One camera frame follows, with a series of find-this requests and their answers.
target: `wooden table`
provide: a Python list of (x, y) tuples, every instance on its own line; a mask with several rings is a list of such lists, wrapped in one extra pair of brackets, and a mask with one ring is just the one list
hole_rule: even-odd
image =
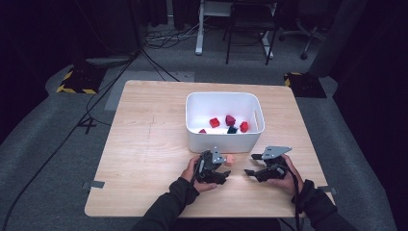
[[(291, 146), (288, 155), (303, 180), (326, 186), (291, 89), (277, 86), (228, 85), (129, 81), (123, 90), (95, 181), (85, 208), (92, 217), (140, 217), (157, 197), (180, 176), (194, 155), (188, 149), (186, 98), (195, 91), (234, 91), (255, 94), (261, 104), (266, 129), (251, 153), (263, 153), (268, 145)], [(235, 155), (224, 185), (204, 192), (181, 217), (264, 217), (294, 216), (291, 197), (267, 183), (258, 183), (244, 173), (259, 170), (251, 153)]]

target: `office chair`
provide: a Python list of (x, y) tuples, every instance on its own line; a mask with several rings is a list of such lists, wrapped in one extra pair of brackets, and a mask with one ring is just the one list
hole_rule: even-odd
[(226, 64), (228, 64), (229, 61), (231, 45), (250, 45), (232, 44), (232, 36), (235, 32), (257, 33), (260, 35), (260, 41), (262, 41), (264, 36), (268, 34), (268, 31), (273, 31), (272, 39), (269, 42), (266, 64), (269, 63), (273, 42), (275, 40), (276, 32), (279, 29), (279, 27), (276, 26), (272, 14), (272, 4), (277, 1), (278, 0), (234, 0), (231, 5), (229, 23), (222, 39), (225, 40), (228, 33), (229, 39)]
[(306, 45), (303, 49), (300, 59), (307, 59), (307, 51), (309, 45), (314, 38), (323, 41), (325, 36), (322, 31), (328, 30), (332, 19), (334, 18), (334, 12), (331, 11), (331, 0), (298, 0), (295, 23), (297, 31), (285, 31), (283, 32), (279, 40), (285, 40), (285, 36), (291, 35), (303, 35), (308, 38)]

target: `pink block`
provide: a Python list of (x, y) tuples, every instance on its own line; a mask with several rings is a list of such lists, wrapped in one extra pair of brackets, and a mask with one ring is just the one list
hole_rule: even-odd
[(227, 161), (225, 162), (225, 165), (228, 167), (231, 167), (234, 164), (234, 155), (227, 154)]

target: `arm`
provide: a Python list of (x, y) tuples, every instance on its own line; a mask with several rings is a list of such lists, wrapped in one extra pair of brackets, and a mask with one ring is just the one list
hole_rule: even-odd
[(132, 230), (168, 230), (199, 192), (186, 179), (179, 177), (169, 187), (169, 192), (159, 196)]
[[(282, 157), (298, 180), (300, 194), (297, 199), (297, 210), (299, 213), (303, 211), (306, 213), (312, 223), (312, 227), (317, 231), (356, 230), (347, 220), (338, 214), (337, 207), (332, 203), (326, 193), (322, 190), (315, 189), (313, 181), (306, 180), (303, 182), (289, 156), (282, 155)], [(282, 180), (268, 179), (268, 183), (282, 188), (289, 194), (295, 195), (293, 179), (290, 174), (287, 174)]]
[(317, 231), (357, 230), (337, 212), (337, 207), (326, 193), (315, 189), (313, 181), (306, 180), (304, 182), (303, 190), (298, 198), (297, 208), (300, 213), (302, 211), (306, 213), (312, 227)]
[(169, 230), (187, 205), (192, 204), (200, 193), (212, 190), (217, 184), (190, 182), (194, 164), (199, 156), (193, 157), (181, 176), (169, 187), (169, 192), (159, 196), (146, 214), (133, 226), (132, 230), (158, 231)]

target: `black jacket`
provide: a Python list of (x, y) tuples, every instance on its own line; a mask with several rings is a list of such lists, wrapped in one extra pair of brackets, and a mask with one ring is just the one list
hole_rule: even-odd
[[(133, 227), (135, 231), (169, 230), (184, 208), (195, 201), (199, 192), (190, 182), (179, 177), (169, 187), (169, 192), (159, 196), (146, 214)], [(297, 208), (305, 212), (312, 227), (318, 231), (356, 230), (337, 213), (337, 207), (322, 191), (315, 189), (313, 181), (306, 180), (299, 194)]]

